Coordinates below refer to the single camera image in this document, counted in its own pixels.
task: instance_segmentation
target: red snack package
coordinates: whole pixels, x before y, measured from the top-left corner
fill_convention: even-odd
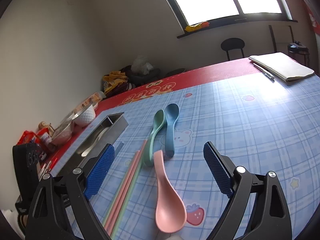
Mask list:
[[[50,154],[51,151],[47,148],[47,146],[37,137],[37,135],[33,131],[24,131],[20,140],[17,144],[23,144],[23,143],[38,143],[40,144],[41,148],[43,149],[44,153],[39,156],[39,159],[41,162],[43,162],[47,154]]]
[[[24,131],[17,144],[32,143],[32,142],[40,143],[41,141],[34,132]]]

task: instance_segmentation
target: wall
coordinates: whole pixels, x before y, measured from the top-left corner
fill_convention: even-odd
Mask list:
[[[245,56],[273,53],[268,25],[288,25],[286,22],[252,22],[229,25],[177,39],[183,34],[166,0],[91,0],[110,41],[121,55],[123,66],[132,64],[137,55],[146,55],[161,68],[163,74],[176,68],[198,67],[227,61],[221,50],[223,40],[238,37],[245,41]],[[311,66],[318,70],[316,39],[310,30],[299,0],[287,0],[293,19],[296,40],[310,48]],[[231,59],[241,57],[240,51]]]
[[[316,34],[316,40],[317,40],[317,44],[318,44],[318,54],[319,54],[319,59],[320,59],[320,35],[315,33]]]
[[[13,0],[0,19],[0,208],[19,195],[12,146],[40,121],[57,125],[118,68],[87,0]]]

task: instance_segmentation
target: blue gripper pad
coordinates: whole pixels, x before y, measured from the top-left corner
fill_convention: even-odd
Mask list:
[[[86,189],[84,191],[87,199],[98,193],[114,160],[115,148],[109,145],[87,176]]]
[[[221,193],[226,194],[228,198],[232,197],[232,178],[208,143],[204,144],[203,156]]]

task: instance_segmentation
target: white bowl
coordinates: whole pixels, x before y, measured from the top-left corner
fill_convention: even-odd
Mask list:
[[[72,120],[75,124],[79,125],[80,127],[85,127],[89,123],[91,123],[96,118],[96,112],[93,109],[92,104],[87,105],[86,107],[82,108]]]
[[[98,108],[98,102],[95,102],[92,104],[93,105],[93,109],[96,110]]]

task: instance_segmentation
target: yellow object on window sill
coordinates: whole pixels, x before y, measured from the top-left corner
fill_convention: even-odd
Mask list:
[[[195,24],[195,25],[187,26],[185,28],[185,30],[186,30],[186,32],[191,33],[191,32],[200,30],[200,29],[205,28],[205,27],[209,27],[209,22],[201,22],[201,23],[198,23],[198,24]]]

